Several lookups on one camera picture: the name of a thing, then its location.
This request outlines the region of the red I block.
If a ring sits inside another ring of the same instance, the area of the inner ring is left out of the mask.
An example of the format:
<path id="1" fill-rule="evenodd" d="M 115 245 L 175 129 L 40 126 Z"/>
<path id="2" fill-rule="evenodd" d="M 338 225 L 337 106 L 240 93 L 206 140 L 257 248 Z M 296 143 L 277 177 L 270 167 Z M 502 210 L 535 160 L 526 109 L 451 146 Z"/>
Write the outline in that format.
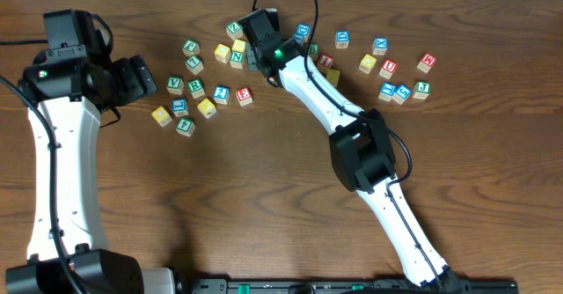
<path id="1" fill-rule="evenodd" d="M 318 57 L 317 67 L 322 73 L 326 73 L 333 66 L 334 59 L 326 54 L 322 54 Z"/>

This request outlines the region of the blue 2 block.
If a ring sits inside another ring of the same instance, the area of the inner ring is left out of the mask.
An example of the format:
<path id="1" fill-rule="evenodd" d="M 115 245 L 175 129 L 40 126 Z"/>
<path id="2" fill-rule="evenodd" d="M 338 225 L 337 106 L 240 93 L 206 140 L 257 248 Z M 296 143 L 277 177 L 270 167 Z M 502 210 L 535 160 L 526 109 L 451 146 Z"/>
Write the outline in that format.
<path id="1" fill-rule="evenodd" d="M 213 98 L 215 103 L 220 105 L 227 105 L 230 98 L 230 89 L 228 87 L 218 85 L 215 88 Z"/>

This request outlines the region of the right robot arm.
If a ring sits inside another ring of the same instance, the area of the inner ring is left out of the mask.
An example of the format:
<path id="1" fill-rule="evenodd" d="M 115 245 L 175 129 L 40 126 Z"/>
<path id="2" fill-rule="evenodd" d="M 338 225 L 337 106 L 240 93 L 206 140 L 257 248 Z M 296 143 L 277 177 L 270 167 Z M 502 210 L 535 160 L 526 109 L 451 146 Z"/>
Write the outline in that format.
<path id="1" fill-rule="evenodd" d="M 390 131 L 377 110 L 364 112 L 318 71 L 297 41 L 279 33 L 248 38 L 265 77 L 300 99 L 329 135 L 333 170 L 373 211 L 408 281 L 444 290 L 449 266 L 421 229 L 402 193 Z"/>

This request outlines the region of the yellow block above N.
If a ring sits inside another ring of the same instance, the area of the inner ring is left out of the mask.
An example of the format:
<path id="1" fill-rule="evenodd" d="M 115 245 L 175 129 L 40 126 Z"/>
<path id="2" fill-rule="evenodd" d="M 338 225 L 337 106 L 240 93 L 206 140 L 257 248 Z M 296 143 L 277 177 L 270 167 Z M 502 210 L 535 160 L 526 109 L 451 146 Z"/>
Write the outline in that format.
<path id="1" fill-rule="evenodd" d="M 235 39 L 232 44 L 232 50 L 244 54 L 246 51 L 246 41 Z"/>

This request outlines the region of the green N block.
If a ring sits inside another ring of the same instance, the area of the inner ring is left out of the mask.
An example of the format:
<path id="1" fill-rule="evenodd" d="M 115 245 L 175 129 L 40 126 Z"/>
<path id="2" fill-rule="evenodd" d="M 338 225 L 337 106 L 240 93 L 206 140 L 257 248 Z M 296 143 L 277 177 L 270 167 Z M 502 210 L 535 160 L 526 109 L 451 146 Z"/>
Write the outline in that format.
<path id="1" fill-rule="evenodd" d="M 238 51 L 232 51 L 230 55 L 230 66 L 235 69 L 242 69 L 245 63 L 245 54 Z"/>

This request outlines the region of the green Z block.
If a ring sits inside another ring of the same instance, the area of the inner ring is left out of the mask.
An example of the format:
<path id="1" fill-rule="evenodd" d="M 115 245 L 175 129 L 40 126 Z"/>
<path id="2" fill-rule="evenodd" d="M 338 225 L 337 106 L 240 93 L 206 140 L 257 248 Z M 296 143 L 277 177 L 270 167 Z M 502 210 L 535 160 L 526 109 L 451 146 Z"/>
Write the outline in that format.
<path id="1" fill-rule="evenodd" d="M 243 28 L 237 21 L 233 21 L 226 26 L 226 33 L 232 40 L 238 40 L 244 35 Z"/>

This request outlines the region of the green V block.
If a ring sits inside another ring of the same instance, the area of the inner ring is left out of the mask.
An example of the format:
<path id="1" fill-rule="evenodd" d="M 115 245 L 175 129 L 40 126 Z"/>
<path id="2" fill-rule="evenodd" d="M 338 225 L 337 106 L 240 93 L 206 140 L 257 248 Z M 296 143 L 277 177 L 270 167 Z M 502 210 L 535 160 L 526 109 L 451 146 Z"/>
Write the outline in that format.
<path id="1" fill-rule="evenodd" d="M 184 81 L 182 77 L 170 76 L 166 84 L 166 89 L 170 94 L 181 95 L 184 91 Z"/>

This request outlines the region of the yellow block far left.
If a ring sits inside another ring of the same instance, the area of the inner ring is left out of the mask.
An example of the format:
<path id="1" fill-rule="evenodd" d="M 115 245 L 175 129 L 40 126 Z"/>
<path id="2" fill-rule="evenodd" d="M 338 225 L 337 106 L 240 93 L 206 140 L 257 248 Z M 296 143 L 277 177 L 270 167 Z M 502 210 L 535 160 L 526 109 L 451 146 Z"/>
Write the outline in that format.
<path id="1" fill-rule="evenodd" d="M 169 115 L 168 111 L 164 107 L 158 107 L 157 109 L 155 109 L 151 113 L 151 116 L 161 127 L 166 126 L 168 123 L 172 121 L 172 117 Z"/>

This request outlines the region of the green B block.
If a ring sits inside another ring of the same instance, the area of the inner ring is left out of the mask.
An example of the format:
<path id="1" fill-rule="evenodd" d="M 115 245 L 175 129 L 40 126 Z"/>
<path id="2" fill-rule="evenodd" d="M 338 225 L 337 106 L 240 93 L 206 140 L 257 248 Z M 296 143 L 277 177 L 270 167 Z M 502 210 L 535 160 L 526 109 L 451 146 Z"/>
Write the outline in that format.
<path id="1" fill-rule="evenodd" d="M 309 46 L 308 56 L 313 62 L 317 61 L 319 55 L 319 44 L 311 43 Z"/>

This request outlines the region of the red E block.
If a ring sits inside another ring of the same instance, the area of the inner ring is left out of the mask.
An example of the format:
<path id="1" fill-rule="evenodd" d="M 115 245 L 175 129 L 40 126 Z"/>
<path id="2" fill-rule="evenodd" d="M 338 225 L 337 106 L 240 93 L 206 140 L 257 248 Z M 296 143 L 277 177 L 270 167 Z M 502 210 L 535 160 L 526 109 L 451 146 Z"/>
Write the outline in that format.
<path id="1" fill-rule="evenodd" d="M 252 93 L 248 87 L 236 90 L 237 100 L 240 106 L 246 106 L 253 103 Z"/>

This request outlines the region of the green R block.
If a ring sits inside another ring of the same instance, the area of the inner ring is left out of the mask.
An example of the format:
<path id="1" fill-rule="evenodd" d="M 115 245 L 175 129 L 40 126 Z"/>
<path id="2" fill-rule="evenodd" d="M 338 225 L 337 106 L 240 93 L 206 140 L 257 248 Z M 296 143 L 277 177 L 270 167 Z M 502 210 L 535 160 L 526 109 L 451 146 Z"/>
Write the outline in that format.
<path id="1" fill-rule="evenodd" d="M 187 87 L 194 99 L 198 99 L 206 95 L 203 83 L 200 79 L 189 81 Z"/>

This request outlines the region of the green 4 block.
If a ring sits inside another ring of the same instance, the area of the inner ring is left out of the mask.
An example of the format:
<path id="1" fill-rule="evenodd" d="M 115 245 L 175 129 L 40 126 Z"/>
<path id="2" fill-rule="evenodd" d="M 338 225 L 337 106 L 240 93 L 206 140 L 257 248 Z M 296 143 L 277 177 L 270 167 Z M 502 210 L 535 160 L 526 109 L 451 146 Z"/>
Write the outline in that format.
<path id="1" fill-rule="evenodd" d="M 194 132 L 194 122 L 190 119 L 181 118 L 176 126 L 176 131 L 183 135 L 190 137 Z"/>

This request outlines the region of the yellow S block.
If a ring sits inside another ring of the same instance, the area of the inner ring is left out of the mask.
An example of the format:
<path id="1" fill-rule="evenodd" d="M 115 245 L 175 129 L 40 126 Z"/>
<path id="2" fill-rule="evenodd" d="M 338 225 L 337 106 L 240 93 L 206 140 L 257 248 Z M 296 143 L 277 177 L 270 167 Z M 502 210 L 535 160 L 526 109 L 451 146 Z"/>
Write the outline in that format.
<path id="1" fill-rule="evenodd" d="M 329 69 L 326 72 L 325 78 L 332 86 L 337 87 L 340 80 L 340 72 L 338 70 Z"/>

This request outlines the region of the blue X block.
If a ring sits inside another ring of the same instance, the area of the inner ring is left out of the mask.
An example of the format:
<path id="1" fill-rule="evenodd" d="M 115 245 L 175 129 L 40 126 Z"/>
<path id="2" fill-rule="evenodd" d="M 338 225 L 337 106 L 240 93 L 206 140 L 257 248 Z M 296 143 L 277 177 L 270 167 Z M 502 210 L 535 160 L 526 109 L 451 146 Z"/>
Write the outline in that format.
<path id="1" fill-rule="evenodd" d="M 386 37 L 376 37 L 372 44 L 373 55 L 385 55 L 389 48 L 389 41 Z"/>

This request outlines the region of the red M block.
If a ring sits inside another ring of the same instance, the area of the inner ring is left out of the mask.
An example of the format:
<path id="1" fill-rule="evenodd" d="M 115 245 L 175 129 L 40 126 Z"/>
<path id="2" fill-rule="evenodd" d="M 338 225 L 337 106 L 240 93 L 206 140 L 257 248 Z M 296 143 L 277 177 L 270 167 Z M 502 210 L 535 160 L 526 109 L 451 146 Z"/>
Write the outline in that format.
<path id="1" fill-rule="evenodd" d="M 435 63 L 436 58 L 429 53 L 425 53 L 420 59 L 417 69 L 424 73 L 428 73 L 434 67 Z"/>

